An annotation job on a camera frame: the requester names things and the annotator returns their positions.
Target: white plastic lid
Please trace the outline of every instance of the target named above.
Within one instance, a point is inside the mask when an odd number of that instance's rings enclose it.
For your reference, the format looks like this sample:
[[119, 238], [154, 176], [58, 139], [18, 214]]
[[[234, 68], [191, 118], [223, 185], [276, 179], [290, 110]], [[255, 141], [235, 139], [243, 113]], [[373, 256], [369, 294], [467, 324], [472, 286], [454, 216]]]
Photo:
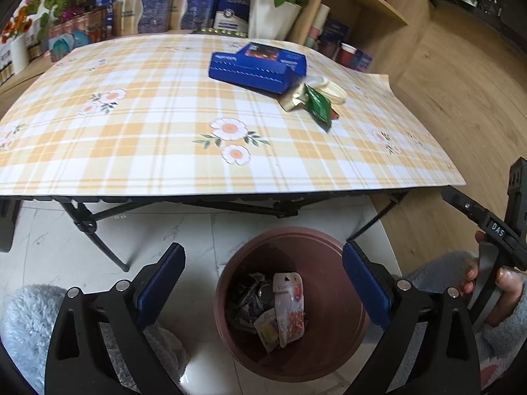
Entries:
[[342, 47], [342, 50], [346, 50], [347, 52], [351, 54], [354, 54], [357, 51], [356, 48], [354, 48], [353, 46], [350, 46], [349, 44], [342, 43], [341, 47]]

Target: clamp handle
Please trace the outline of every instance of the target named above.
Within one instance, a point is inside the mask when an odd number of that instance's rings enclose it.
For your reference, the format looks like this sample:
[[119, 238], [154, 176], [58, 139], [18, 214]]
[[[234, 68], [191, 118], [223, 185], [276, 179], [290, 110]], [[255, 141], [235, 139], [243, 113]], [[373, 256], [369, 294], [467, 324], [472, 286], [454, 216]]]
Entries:
[[479, 247], [480, 263], [474, 291], [467, 308], [474, 331], [483, 328], [488, 315], [496, 306], [503, 291], [496, 286], [496, 274], [501, 267], [500, 251], [490, 242], [482, 242]]

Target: flower pot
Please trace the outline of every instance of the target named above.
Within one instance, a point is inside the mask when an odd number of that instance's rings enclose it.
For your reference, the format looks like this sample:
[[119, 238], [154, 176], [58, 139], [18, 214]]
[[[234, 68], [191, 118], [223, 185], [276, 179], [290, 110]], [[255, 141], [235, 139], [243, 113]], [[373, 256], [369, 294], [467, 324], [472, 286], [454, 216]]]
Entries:
[[11, 42], [11, 59], [15, 75], [29, 65], [30, 55], [27, 52], [25, 33], [20, 34]]
[[275, 7], [274, 0], [251, 0], [249, 38], [285, 40], [301, 9], [288, 2]]

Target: plaid tablecloth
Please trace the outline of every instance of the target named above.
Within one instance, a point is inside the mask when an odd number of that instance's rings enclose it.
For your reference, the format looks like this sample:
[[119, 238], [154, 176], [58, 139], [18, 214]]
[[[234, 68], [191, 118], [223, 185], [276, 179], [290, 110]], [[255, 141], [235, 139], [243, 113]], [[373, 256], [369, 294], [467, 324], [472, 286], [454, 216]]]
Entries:
[[0, 195], [187, 195], [464, 184], [388, 78], [302, 52], [348, 94], [325, 133], [304, 110], [212, 80], [248, 40], [153, 35], [79, 48], [0, 122]]

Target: table leg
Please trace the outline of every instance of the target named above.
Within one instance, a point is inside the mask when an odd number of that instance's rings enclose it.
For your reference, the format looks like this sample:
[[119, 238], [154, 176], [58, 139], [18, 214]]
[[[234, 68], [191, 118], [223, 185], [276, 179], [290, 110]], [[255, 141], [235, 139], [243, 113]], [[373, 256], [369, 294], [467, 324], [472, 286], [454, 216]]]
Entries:
[[346, 242], [351, 242], [357, 239], [362, 233], [364, 233], [366, 230], [368, 230], [372, 225], [374, 225], [377, 221], [379, 221], [382, 217], [384, 217], [388, 212], [390, 212], [397, 204], [399, 204], [408, 194], [408, 192], [402, 192], [397, 195], [393, 195], [390, 198], [390, 203], [386, 205], [386, 207], [380, 211], [377, 215], [375, 215], [370, 221], [368, 221], [361, 229], [357, 230], [354, 234], [352, 234], [348, 239], [346, 239]]
[[61, 202], [62, 208], [71, 217], [77, 228], [83, 232], [97, 247], [112, 260], [123, 272], [130, 270], [127, 264], [124, 264], [110, 248], [96, 235], [97, 221], [94, 219], [91, 211], [83, 203], [78, 203], [75, 208], [71, 203]]

